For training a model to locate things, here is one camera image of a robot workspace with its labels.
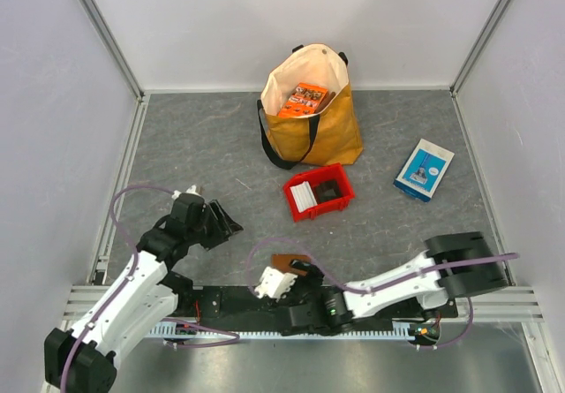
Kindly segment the brown leather card holder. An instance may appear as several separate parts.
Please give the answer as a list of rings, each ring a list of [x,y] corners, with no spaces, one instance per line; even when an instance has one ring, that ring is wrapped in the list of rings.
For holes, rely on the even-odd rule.
[[[290,267],[290,261],[293,259],[300,259],[311,262],[311,259],[304,254],[274,253],[271,255],[271,267],[277,269],[282,273],[294,274],[294,268]]]

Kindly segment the red plastic bin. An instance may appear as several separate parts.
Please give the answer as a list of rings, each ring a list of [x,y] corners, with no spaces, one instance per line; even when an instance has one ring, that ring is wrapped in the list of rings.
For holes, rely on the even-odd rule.
[[[290,188],[293,185],[299,185],[304,181],[308,181],[313,189],[316,185],[330,179],[335,179],[337,181],[343,197],[337,200],[318,204],[314,208],[310,208],[303,213],[299,213],[290,193]],[[343,211],[349,206],[350,201],[356,197],[346,171],[340,163],[301,172],[293,176],[283,186],[282,191],[289,203],[290,212],[294,222],[303,221],[305,219],[313,220],[320,215],[334,211]]]

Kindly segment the blue white box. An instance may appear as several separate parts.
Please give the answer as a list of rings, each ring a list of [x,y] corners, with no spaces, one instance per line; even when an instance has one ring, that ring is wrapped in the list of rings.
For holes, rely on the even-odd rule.
[[[420,139],[399,170],[393,186],[412,198],[429,202],[454,156],[446,148]]]

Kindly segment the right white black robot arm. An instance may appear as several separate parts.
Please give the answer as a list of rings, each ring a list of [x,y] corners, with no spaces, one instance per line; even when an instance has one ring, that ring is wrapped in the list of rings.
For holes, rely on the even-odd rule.
[[[322,286],[326,274],[312,256],[298,261],[304,274],[276,270],[266,296],[279,301],[293,294],[294,302],[280,314],[285,336],[334,336],[353,329],[379,312],[404,302],[417,317],[451,299],[470,299],[509,286],[503,263],[515,253],[494,253],[478,231],[440,235],[407,263],[364,280]]]

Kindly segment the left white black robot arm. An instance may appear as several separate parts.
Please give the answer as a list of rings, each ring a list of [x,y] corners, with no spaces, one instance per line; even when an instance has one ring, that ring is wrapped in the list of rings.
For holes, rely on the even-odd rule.
[[[127,355],[163,318],[194,305],[192,281],[173,268],[191,246],[210,250],[242,231],[217,200],[174,192],[170,212],[146,231],[118,279],[69,329],[44,341],[45,381],[62,392],[108,392]]]

